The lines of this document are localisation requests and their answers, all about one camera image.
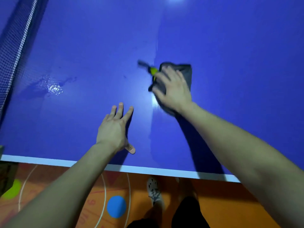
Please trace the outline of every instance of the gray cloth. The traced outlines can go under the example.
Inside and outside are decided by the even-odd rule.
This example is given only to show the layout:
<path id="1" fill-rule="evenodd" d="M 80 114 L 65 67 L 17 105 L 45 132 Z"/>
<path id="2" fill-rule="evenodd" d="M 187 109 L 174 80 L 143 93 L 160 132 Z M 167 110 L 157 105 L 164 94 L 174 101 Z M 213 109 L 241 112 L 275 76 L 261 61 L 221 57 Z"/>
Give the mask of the gray cloth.
<path id="1" fill-rule="evenodd" d="M 192 81 L 192 67 L 191 65 L 188 65 L 188 64 L 180 64 L 180 65 L 175 65 L 171 62 L 163 62 L 161 65 L 160 65 L 160 68 L 159 68 L 159 71 L 161 71 L 162 67 L 167 67 L 167 66 L 171 66 L 174 70 L 179 70 L 186 82 L 187 82 L 187 85 L 189 87 L 189 90 L 191 89 L 191 81 Z M 149 88 L 149 91 L 152 91 L 152 87 L 153 86 L 156 86 L 160 91 L 162 91 L 164 94 L 166 94 L 166 87 L 165 85 L 163 84 L 163 82 L 159 79 L 156 79 L 155 82 L 153 82 L 153 84 L 150 86 Z M 168 114 L 172 115 L 172 116 L 175 116 L 176 115 L 176 112 L 166 106 L 164 106 L 160 101 L 159 99 L 156 97 L 156 100 L 159 104 L 159 106 Z"/>

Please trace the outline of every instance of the hand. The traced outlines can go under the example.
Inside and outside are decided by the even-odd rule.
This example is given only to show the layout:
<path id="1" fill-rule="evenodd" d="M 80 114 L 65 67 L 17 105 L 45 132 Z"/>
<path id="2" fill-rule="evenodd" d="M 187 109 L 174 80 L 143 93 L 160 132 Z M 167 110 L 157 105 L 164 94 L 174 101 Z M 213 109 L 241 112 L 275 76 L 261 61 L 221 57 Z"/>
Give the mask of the hand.
<path id="1" fill-rule="evenodd" d="M 134 108 L 131 106 L 128 112 L 123 115 L 123 103 L 119 103 L 118 111 L 116 113 L 116 105 L 112 106 L 110 114 L 107 114 L 100 127 L 96 143 L 101 143 L 113 149 L 114 153 L 126 149 L 131 154 L 135 153 L 135 148 L 129 144 L 126 138 L 126 123 L 130 119 Z"/>
<path id="2" fill-rule="evenodd" d="M 178 113 L 192 102 L 191 93 L 180 71 L 175 71 L 172 67 L 162 67 L 169 78 L 163 73 L 156 73 L 156 78 L 159 78 L 166 87 L 166 94 L 163 94 L 157 87 L 152 88 L 152 92 L 158 97 L 162 104 L 169 107 Z"/>

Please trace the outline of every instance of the blue table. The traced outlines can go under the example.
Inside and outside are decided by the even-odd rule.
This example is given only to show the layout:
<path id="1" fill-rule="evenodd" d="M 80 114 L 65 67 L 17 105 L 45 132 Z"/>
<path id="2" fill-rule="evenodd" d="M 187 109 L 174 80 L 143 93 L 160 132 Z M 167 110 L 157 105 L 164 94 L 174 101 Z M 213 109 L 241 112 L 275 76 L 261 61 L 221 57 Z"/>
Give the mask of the blue table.
<path id="1" fill-rule="evenodd" d="M 137 60 L 190 63 L 193 100 L 304 169 L 304 0 L 49 0 L 0 129 L 1 160 L 71 166 L 134 106 L 108 170 L 238 181 L 164 113 Z"/>

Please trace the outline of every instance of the leg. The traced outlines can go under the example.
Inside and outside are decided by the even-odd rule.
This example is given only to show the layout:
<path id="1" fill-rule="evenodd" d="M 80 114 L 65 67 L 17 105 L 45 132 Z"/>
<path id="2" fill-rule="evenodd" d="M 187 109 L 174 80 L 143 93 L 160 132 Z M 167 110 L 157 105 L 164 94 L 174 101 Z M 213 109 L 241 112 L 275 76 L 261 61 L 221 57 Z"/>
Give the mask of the leg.
<path id="1" fill-rule="evenodd" d="M 127 228 L 159 228 L 161 226 L 164 203 L 155 177 L 150 177 L 147 181 L 147 191 L 153 207 L 147 211 L 143 219 L 133 221 Z"/>
<path id="2" fill-rule="evenodd" d="M 197 194 L 195 193 L 191 181 L 186 178 L 180 178 L 178 187 L 179 200 L 181 203 L 173 216 L 171 227 L 210 228 L 201 213 Z"/>

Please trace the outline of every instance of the black shorts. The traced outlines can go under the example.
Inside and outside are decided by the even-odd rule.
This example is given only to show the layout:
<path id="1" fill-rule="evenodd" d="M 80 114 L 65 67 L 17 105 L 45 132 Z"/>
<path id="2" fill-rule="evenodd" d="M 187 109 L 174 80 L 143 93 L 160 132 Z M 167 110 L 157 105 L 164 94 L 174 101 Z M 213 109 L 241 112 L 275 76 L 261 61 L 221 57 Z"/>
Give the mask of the black shorts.
<path id="1" fill-rule="evenodd" d="M 177 208 L 171 223 L 172 228 L 201 227 L 210 228 L 201 213 L 199 202 L 193 197 L 186 197 Z M 159 228 L 152 219 L 133 221 L 127 228 Z"/>

